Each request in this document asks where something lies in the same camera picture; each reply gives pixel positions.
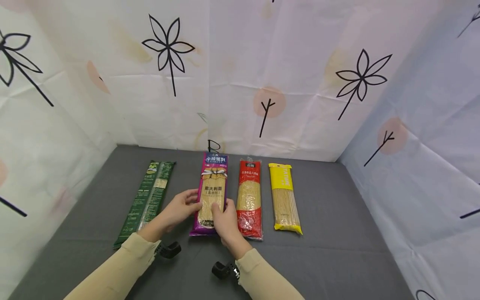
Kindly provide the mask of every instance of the spaghetti package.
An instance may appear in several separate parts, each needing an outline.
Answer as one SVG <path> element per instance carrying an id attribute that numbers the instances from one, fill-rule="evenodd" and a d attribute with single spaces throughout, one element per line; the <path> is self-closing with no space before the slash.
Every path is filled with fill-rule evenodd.
<path id="1" fill-rule="evenodd" d="M 260 161 L 241 160 L 237 219 L 242 235 L 252 240 L 263 240 L 262 202 L 260 197 Z"/>
<path id="2" fill-rule="evenodd" d="M 227 187 L 228 156 L 207 152 L 204 154 L 202 176 L 198 189 L 198 201 L 203 203 L 202 209 L 195 213 L 195 222 L 190 236 L 216 234 L 212 203 L 218 203 L 220 210 L 225 209 Z"/>
<path id="3" fill-rule="evenodd" d="M 160 212 L 174 165 L 175 162 L 150 161 L 119 237 L 113 245 L 114 249 L 120 248 L 132 233 L 142 229 Z"/>
<path id="4" fill-rule="evenodd" d="M 293 195 L 291 165 L 268 164 L 272 184 L 275 230 L 290 230 L 303 235 Z"/>

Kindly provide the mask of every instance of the red pasta package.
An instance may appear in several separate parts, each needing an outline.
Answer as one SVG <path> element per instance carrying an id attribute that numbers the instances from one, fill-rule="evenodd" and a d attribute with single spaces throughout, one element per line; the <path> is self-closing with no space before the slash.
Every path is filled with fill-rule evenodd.
<path id="1" fill-rule="evenodd" d="M 252 240 L 263 240 L 262 202 L 260 197 L 261 161 L 240 161 L 237 217 L 242 235 Z"/>

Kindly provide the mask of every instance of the fabric wall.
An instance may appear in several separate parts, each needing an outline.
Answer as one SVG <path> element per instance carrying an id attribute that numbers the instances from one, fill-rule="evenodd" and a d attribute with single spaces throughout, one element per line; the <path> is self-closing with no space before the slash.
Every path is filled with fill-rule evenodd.
<path id="1" fill-rule="evenodd" d="M 419 300 L 477 300 L 480 6 L 449 3 L 340 160 Z"/>
<path id="2" fill-rule="evenodd" d="M 43 0 L 32 10 L 118 143 L 335 161 L 439 5 Z"/>
<path id="3" fill-rule="evenodd" d="M 0 299 L 114 149 L 22 1 L 0 1 Z"/>

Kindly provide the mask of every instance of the gray table surface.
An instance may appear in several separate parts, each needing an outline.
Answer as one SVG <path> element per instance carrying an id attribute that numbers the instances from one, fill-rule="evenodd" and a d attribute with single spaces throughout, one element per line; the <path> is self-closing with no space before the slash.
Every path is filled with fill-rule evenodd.
<path id="1" fill-rule="evenodd" d="M 230 155 L 227 196 L 236 199 L 239 160 Z M 150 160 L 177 161 L 163 207 L 196 188 L 203 153 L 119 146 L 32 265 L 10 300 L 63 299 L 113 254 Z M 306 299 L 413 299 L 394 259 L 345 167 L 339 163 L 261 157 L 264 240 L 260 254 Z M 303 236 L 273 228 L 268 163 L 291 164 Z M 218 237 L 189 237 L 193 219 L 163 238 L 182 252 L 156 259 L 127 299 L 249 299 L 231 280 L 211 274 L 232 261 Z"/>

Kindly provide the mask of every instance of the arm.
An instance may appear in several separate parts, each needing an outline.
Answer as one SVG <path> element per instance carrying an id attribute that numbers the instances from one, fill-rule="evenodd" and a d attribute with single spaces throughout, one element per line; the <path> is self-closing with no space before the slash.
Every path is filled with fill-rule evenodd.
<path id="1" fill-rule="evenodd" d="M 154 260 L 160 238 L 202 208 L 197 189 L 176 195 L 165 209 L 83 280 L 65 300 L 123 300 Z"/>
<path id="2" fill-rule="evenodd" d="M 237 225 L 237 212 L 233 200 L 227 199 L 227 208 L 221 212 L 212 205 L 214 225 L 235 263 L 240 269 L 239 284 L 253 300 L 301 300 L 302 295 L 277 272 L 243 238 Z"/>

